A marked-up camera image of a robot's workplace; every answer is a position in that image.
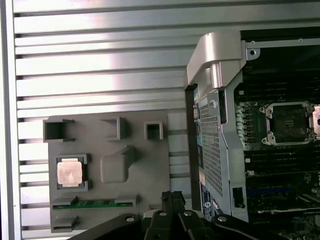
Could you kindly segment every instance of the motherboard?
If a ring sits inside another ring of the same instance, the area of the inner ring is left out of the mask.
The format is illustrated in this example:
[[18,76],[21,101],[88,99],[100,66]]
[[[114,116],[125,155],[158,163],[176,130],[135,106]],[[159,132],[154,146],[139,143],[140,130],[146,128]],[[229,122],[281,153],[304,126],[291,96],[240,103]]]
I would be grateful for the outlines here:
[[320,239],[319,89],[301,72],[244,74],[234,91],[249,222],[288,239]]

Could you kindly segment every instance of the mesh grille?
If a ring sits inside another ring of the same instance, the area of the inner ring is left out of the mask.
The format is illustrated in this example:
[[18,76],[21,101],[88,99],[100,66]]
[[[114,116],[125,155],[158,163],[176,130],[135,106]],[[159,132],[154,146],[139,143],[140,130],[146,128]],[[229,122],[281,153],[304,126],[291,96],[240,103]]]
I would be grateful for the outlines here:
[[219,151],[219,122],[208,114],[208,105],[200,108],[203,168],[208,182],[222,197],[222,179]]

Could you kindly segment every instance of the ribbed aluminum panel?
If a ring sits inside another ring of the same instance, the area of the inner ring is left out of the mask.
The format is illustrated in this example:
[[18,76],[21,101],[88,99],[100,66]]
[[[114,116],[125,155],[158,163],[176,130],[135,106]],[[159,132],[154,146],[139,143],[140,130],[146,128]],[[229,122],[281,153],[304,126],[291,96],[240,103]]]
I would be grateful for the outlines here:
[[190,196],[183,86],[186,65],[200,36],[320,25],[320,2],[302,0],[6,2],[11,17],[8,31],[14,22],[10,43],[15,43],[16,54],[16,61],[13,55],[9,58],[11,99],[17,97],[10,107],[15,117],[10,137],[16,143],[11,148],[12,176],[13,183],[21,186],[14,188],[15,203],[21,203],[14,209],[16,240],[21,231],[23,239],[64,239],[77,233],[49,230],[43,119],[169,110],[171,189]]

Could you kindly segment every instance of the green circuit board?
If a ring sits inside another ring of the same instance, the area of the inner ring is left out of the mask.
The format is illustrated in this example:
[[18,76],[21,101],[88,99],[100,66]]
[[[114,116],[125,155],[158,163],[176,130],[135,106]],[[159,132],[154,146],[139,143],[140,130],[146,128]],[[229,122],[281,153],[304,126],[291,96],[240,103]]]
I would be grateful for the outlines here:
[[127,208],[132,206],[132,202],[116,203],[115,200],[78,200],[71,205],[53,206],[53,209]]

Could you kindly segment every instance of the computer chassis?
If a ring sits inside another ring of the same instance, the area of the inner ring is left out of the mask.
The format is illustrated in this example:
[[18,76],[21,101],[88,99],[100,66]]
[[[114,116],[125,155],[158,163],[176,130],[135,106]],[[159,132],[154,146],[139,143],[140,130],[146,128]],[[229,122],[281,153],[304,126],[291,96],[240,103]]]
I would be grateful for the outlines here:
[[306,27],[199,40],[185,88],[192,193],[200,184],[207,218],[320,239],[319,37]]

